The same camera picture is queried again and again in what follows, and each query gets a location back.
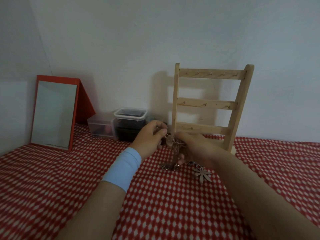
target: right hand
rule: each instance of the right hand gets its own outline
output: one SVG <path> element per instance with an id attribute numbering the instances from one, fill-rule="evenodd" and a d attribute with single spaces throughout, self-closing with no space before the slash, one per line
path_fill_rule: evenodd
<path id="1" fill-rule="evenodd" d="M 230 154 L 201 134 L 177 132 L 175 136 L 187 145 L 187 154 L 180 153 L 178 156 L 179 165 L 187 161 L 194 161 L 203 167 L 214 169 L 214 165 L 218 159 Z"/>

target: red checkered tablecloth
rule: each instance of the red checkered tablecloth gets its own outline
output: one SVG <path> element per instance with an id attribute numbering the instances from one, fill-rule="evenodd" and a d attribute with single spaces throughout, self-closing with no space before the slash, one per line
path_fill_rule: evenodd
<path id="1" fill-rule="evenodd" d="M 53 239 L 129 144 L 76 125 L 72 152 L 25 145 L 0 158 L 0 238 Z M 320 227 L 320 143 L 237 137 L 236 156 Z M 247 239 L 246 220 L 213 172 L 163 171 L 172 151 L 145 160 L 127 192 L 113 239 Z"/>

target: clear plastic box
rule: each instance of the clear plastic box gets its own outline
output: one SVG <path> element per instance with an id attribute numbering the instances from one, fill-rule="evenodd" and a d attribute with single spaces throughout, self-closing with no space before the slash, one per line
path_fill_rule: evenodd
<path id="1" fill-rule="evenodd" d="M 118 119 L 118 127 L 129 129 L 142 129 L 148 110 L 137 108 L 118 109 L 114 116 Z"/>
<path id="2" fill-rule="evenodd" d="M 110 138 L 115 141 L 118 140 L 117 123 L 117 119 L 105 113 L 96 113 L 88 119 L 89 129 L 93 136 Z"/>

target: wooden frame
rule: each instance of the wooden frame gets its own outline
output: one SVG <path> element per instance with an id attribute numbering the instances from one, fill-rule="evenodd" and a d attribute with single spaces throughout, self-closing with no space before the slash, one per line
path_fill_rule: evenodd
<path id="1" fill-rule="evenodd" d="M 173 108 L 172 108 L 172 132 L 198 132 L 202 134 L 225 135 L 222 148 L 231 152 L 233 142 L 238 129 L 242 110 L 246 101 L 254 65 L 248 64 L 244 70 L 214 70 L 214 69 L 180 69 L 180 64 L 175 64 L 174 70 L 174 89 L 173 89 Z M 178 97 L 179 78 L 211 78 L 211 79 L 233 79 L 241 80 L 235 101 L 219 101 L 207 99 L 195 99 Z M 228 109 L 232 110 L 228 127 L 202 125 L 177 121 L 178 106 L 189 106 L 206 109 Z"/>

